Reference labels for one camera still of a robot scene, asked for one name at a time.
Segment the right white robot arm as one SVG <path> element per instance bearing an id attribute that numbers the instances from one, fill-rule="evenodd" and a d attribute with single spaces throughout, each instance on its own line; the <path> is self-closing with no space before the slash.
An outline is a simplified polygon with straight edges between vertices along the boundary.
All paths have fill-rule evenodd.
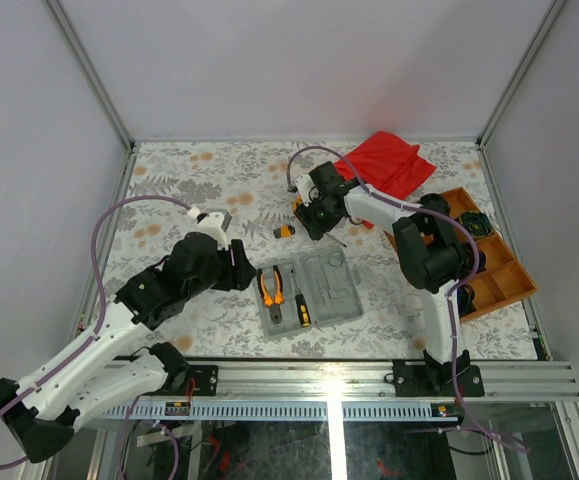
<path id="1" fill-rule="evenodd" d="M 445 212 L 441 197 L 424 203 L 396 199 L 356 177 L 345 179 L 326 162 L 287 180 L 293 211 L 318 241 L 344 218 L 391 230 L 400 269 L 420 292 L 425 319 L 425 382 L 436 394 L 461 392 L 461 376 L 472 371 L 461 347 L 458 290 L 466 252 L 458 235 L 467 231 Z"/>

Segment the orange handled pliers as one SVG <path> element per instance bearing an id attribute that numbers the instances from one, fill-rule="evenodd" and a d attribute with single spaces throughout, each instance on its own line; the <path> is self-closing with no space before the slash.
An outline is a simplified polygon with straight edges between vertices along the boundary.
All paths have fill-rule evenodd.
<path id="1" fill-rule="evenodd" d="M 274 326 L 280 326 L 283 322 L 281 306 L 284 304 L 283 280 L 280 269 L 277 265 L 272 267 L 273 288 L 271 291 L 267 288 L 266 276 L 262 269 L 257 271 L 258 290 L 262 299 L 263 306 L 267 309 L 271 323 Z"/>

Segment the grey plastic tool case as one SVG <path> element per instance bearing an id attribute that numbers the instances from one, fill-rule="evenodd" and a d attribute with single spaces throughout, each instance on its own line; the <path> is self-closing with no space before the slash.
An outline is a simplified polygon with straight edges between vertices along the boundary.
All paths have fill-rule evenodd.
<path id="1" fill-rule="evenodd" d="M 261 266 L 258 270 L 263 270 L 269 291 L 273 288 L 271 276 L 274 265 L 279 267 L 283 280 L 283 322 L 280 326 L 271 323 L 258 290 L 257 272 L 255 277 L 256 301 L 266 338 L 276 340 L 307 332 L 314 327 L 337 326 L 363 316 L 364 308 L 357 290 L 359 279 L 348 265 L 342 248 L 331 247 L 307 252 L 297 257 L 272 260 Z M 311 318 L 311 326 L 307 328 L 301 326 L 297 314 L 291 269 L 295 270 L 300 290 L 306 299 Z"/>

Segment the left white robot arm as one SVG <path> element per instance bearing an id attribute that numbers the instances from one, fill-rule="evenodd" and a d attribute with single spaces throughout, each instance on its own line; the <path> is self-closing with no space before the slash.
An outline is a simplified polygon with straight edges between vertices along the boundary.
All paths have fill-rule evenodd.
<path id="1" fill-rule="evenodd" d="M 189 364 L 169 342 L 154 344 L 113 374 L 100 373 L 193 298 L 207 290 L 243 291 L 255 273 L 242 240 L 222 247 L 207 234 L 191 232 L 117 291 L 102 323 L 87 328 L 34 373 L 20 380 L 1 378 L 2 420 L 25 460 L 40 463 L 56 455 L 89 421 L 125 401 L 181 392 Z"/>

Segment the black yellow screwdriver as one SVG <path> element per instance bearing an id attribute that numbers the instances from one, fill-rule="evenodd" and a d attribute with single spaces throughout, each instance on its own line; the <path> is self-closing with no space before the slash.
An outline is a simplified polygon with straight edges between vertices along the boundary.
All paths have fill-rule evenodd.
<path id="1" fill-rule="evenodd" d="M 344 242 L 342 242 L 341 240 L 337 239 L 336 237 L 334 237 L 332 234 L 330 233 L 325 233 L 325 235 L 330 238 L 331 240 L 335 241 L 338 245 L 340 245 L 342 248 L 347 248 L 347 244 L 345 244 Z"/>
<path id="2" fill-rule="evenodd" d="M 307 328 L 311 326 L 311 318 L 308 311 L 306 299 L 302 294 L 299 284 L 298 284 L 298 277 L 294 269 L 290 270 L 291 281 L 294 291 L 294 300 L 296 303 L 297 314 L 299 317 L 299 321 L 303 328 Z"/>

